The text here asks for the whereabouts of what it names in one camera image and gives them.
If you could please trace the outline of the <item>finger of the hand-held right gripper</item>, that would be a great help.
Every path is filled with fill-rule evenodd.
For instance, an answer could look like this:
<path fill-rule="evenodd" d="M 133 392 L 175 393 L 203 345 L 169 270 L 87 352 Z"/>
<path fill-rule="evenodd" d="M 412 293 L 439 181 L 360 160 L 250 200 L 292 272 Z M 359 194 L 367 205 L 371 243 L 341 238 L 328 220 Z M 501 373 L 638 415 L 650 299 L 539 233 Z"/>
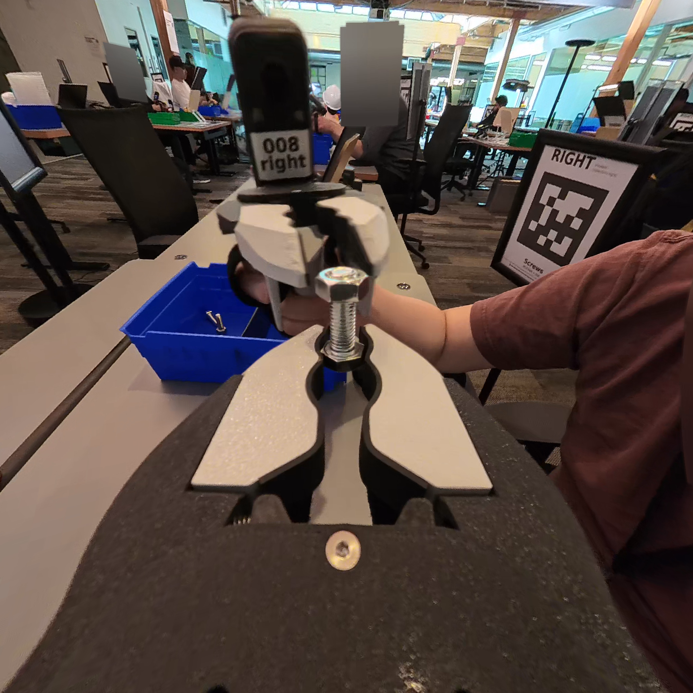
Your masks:
<path fill-rule="evenodd" d="M 242 207 L 235 228 L 242 257 L 267 278 L 311 289 L 324 267 L 325 236 L 298 226 L 290 207 Z"/>
<path fill-rule="evenodd" d="M 315 206 L 318 230 L 341 265 L 377 278 L 387 262 L 390 237 L 385 212 L 359 195 L 321 200 Z"/>

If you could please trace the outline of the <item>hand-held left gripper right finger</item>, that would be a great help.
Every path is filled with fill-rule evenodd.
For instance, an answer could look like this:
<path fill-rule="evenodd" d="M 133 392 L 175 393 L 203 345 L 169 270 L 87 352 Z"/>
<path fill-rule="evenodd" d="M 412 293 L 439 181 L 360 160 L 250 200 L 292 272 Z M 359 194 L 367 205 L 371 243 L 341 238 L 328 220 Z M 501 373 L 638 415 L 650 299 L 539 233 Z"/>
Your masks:
<path fill-rule="evenodd" d="M 362 336 L 368 404 L 360 471 L 367 487 L 381 498 L 489 495 L 491 479 L 443 376 L 376 326 Z"/>

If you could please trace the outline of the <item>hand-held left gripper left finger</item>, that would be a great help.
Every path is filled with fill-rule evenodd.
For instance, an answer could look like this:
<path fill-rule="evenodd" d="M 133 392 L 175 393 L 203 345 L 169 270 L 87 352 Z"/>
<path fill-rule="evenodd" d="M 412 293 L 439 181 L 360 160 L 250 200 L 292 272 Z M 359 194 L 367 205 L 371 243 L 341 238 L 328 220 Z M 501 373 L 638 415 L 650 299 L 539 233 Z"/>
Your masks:
<path fill-rule="evenodd" d="M 312 378 L 322 375 L 312 326 L 268 351 L 241 377 L 191 486 L 256 491 L 296 466 L 323 440 Z"/>

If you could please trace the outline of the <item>silver hex nut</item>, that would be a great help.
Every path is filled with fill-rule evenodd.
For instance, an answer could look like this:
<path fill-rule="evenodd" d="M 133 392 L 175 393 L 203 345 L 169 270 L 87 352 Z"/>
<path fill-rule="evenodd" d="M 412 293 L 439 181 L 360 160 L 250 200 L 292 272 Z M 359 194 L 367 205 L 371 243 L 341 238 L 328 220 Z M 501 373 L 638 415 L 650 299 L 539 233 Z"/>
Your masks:
<path fill-rule="evenodd" d="M 338 351 L 335 344 L 329 340 L 321 349 L 324 366 L 336 373 L 349 373 L 361 368 L 365 362 L 365 346 L 356 342 L 354 347 L 346 351 Z"/>

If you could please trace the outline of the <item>person's right forearm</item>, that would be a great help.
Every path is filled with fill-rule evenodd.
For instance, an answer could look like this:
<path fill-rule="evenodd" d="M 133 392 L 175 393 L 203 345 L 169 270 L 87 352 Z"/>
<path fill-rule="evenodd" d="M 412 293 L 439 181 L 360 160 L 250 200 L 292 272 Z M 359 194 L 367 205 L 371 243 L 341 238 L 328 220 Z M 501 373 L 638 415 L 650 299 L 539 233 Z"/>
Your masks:
<path fill-rule="evenodd" d="M 375 286 L 366 324 L 372 324 L 424 357 L 443 374 L 492 368 L 471 329 L 472 305 L 447 310 Z"/>

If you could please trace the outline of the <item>person's right hand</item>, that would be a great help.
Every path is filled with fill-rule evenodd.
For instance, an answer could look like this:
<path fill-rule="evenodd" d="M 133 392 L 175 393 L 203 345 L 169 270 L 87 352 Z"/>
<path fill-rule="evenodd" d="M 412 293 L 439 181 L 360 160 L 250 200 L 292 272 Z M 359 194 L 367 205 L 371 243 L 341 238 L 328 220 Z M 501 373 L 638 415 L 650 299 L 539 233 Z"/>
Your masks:
<path fill-rule="evenodd" d="M 270 303 L 265 277 L 252 266 L 241 263 L 236 269 L 236 278 L 242 290 L 252 299 L 262 304 Z M 330 324 L 330 307 L 317 296 L 302 296 L 290 293 L 282 302 L 283 332 L 295 336 L 302 331 L 320 325 Z"/>

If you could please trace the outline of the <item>wooden document stand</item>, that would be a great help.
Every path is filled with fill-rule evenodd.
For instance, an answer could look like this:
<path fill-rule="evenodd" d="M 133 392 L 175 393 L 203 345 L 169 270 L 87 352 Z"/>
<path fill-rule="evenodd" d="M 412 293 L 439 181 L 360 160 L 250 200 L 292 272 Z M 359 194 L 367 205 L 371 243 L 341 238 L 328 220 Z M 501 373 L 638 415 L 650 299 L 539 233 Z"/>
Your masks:
<path fill-rule="evenodd" d="M 322 182 L 337 184 L 342 179 L 345 168 L 352 158 L 352 153 L 360 139 L 359 130 L 351 132 L 346 127 L 335 146 L 331 158 L 322 174 Z"/>

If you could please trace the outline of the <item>black office chair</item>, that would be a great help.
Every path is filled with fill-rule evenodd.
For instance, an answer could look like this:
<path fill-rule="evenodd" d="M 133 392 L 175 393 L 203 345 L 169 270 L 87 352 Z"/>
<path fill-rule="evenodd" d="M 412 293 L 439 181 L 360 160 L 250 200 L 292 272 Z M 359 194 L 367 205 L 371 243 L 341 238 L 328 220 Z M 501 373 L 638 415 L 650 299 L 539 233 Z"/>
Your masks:
<path fill-rule="evenodd" d="M 198 223 L 191 186 L 143 106 L 57 112 L 122 211 L 140 259 L 156 259 Z"/>
<path fill-rule="evenodd" d="M 400 220 L 400 234 L 407 250 L 420 260 L 423 270 L 429 268 L 423 243 L 405 233 L 408 218 L 414 214 L 436 215 L 440 209 L 442 179 L 455 144 L 460 138 L 472 110 L 470 103 L 447 105 L 421 154 L 406 160 L 409 178 L 404 193 L 386 195 L 395 221 Z"/>

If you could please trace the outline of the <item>grey trash bin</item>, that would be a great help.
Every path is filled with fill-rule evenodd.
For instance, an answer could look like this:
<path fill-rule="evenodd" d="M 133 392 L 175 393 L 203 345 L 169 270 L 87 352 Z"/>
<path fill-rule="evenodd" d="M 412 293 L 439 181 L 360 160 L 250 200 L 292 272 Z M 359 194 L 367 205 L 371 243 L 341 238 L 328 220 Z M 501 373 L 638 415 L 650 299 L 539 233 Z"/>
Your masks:
<path fill-rule="evenodd" d="M 514 204 L 521 180 L 516 178 L 498 177 L 494 180 L 485 209 L 494 215 L 507 216 Z"/>

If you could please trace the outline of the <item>black framed marker sign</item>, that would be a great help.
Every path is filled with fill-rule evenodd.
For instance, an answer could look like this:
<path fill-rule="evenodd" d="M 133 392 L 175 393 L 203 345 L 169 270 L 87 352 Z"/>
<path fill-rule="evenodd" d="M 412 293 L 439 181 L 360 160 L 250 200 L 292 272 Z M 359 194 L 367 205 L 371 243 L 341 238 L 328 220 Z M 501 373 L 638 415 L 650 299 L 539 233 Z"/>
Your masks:
<path fill-rule="evenodd" d="M 491 268 L 525 286 L 633 238 L 666 150 L 541 129 Z"/>

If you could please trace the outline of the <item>white foam block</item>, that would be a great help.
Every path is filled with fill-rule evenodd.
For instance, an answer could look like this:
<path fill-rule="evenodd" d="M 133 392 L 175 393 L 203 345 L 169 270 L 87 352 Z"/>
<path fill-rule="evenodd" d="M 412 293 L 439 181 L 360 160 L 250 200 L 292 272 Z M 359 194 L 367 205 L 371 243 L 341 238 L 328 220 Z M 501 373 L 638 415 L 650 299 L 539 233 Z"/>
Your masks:
<path fill-rule="evenodd" d="M 37 71 L 5 74 L 9 87 L 1 95 L 6 105 L 54 106 L 42 73 Z"/>

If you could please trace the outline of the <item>black floor lamp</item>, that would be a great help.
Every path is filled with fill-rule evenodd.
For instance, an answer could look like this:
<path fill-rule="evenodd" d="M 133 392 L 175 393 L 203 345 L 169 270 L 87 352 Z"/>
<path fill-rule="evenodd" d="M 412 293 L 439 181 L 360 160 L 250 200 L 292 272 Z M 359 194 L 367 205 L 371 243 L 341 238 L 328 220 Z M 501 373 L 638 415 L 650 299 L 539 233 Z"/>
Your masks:
<path fill-rule="evenodd" d="M 579 54 L 579 51 L 584 49 L 584 48 L 592 47 L 593 45 L 594 45 L 594 40 L 592 40 L 592 39 L 570 39 L 570 40 L 566 41 L 566 47 L 573 49 L 573 53 L 572 53 L 572 56 L 570 58 L 570 62 L 568 63 L 567 68 L 565 70 L 565 74 L 563 75 L 562 82 L 560 84 L 560 87 L 557 91 L 557 95 L 556 95 L 554 102 L 552 104 L 552 107 L 550 109 L 550 113 L 549 113 L 548 117 L 546 118 L 545 125 L 544 125 L 545 129 L 550 130 L 552 128 L 552 124 L 553 124 L 554 119 L 555 119 L 555 114 L 557 111 L 559 101 L 560 101 L 562 93 L 565 89 L 565 86 L 566 86 L 567 80 L 570 76 L 570 73 L 573 69 L 573 66 L 575 65 L 576 58 Z"/>

